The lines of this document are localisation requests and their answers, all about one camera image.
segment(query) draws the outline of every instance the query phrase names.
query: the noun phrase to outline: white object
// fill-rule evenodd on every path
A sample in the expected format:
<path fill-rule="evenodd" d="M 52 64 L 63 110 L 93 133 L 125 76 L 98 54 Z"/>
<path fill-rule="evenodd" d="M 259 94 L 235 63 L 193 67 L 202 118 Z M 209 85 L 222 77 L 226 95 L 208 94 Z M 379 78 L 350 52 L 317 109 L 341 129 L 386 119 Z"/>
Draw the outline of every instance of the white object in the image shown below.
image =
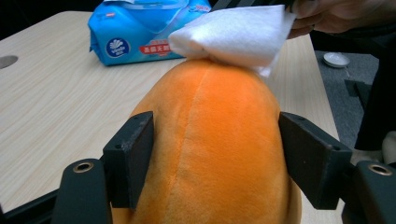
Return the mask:
<path fill-rule="evenodd" d="M 169 45 L 188 59 L 210 58 L 268 77 L 294 19 L 281 5 L 217 10 L 170 34 Z"/>
<path fill-rule="evenodd" d="M 343 68 L 349 65 L 350 60 L 342 53 L 325 53 L 323 56 L 324 62 L 331 67 Z"/>

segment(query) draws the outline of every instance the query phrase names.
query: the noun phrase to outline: orange plush object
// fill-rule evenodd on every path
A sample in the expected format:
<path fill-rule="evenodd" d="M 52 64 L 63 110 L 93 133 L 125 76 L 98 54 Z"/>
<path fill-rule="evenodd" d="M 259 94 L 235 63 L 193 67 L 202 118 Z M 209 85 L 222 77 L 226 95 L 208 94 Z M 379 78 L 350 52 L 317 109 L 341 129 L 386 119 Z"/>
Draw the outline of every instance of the orange plush object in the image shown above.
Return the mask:
<path fill-rule="evenodd" d="M 136 210 L 115 223 L 300 223 L 275 96 L 255 73 L 189 60 L 132 115 L 153 111 L 154 147 Z"/>

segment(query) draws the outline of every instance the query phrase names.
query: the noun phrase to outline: wet wipe package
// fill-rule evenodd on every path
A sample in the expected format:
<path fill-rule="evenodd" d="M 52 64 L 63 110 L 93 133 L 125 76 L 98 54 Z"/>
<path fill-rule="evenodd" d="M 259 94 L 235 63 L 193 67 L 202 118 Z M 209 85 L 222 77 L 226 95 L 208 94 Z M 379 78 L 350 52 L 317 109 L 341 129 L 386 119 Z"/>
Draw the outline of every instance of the wet wipe package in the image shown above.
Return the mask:
<path fill-rule="evenodd" d="M 104 65 L 181 58 L 168 36 L 209 11 L 207 0 L 105 0 L 88 21 L 90 50 Z"/>

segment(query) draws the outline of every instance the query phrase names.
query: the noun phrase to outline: round hole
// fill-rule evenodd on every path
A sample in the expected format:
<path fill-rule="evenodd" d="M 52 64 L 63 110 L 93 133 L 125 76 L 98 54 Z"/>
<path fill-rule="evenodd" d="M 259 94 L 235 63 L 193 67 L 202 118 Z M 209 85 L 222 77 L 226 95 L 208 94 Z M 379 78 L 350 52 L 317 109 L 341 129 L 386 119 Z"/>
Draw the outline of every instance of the round hole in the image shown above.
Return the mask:
<path fill-rule="evenodd" d="M 370 164 L 369 169 L 379 175 L 392 175 L 392 171 L 380 165 Z"/>
<path fill-rule="evenodd" d="M 82 162 L 82 163 L 76 165 L 76 166 L 73 168 L 73 171 L 74 171 L 75 173 L 85 173 L 85 172 L 91 170 L 92 167 L 93 167 L 93 163 L 92 163 L 92 162 L 87 162 L 87 161 L 85 161 L 85 162 Z"/>
<path fill-rule="evenodd" d="M 18 57 L 14 55 L 0 57 L 0 69 L 9 67 L 10 65 L 14 64 L 17 60 Z"/>

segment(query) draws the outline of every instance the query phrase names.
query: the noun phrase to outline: wooden table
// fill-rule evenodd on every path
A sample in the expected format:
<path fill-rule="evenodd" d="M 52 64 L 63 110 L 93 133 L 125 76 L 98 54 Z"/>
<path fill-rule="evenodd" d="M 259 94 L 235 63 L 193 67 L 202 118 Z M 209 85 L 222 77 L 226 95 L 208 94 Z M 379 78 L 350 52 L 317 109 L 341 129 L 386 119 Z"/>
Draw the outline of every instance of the wooden table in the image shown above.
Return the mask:
<path fill-rule="evenodd" d="M 59 13 L 0 41 L 0 204 L 5 212 L 59 188 L 63 169 L 99 158 L 107 141 L 170 68 L 168 60 L 105 67 L 89 52 L 89 12 Z M 283 111 L 338 138 L 309 36 L 288 40 L 268 86 Z M 304 198 L 302 223 L 341 223 Z"/>

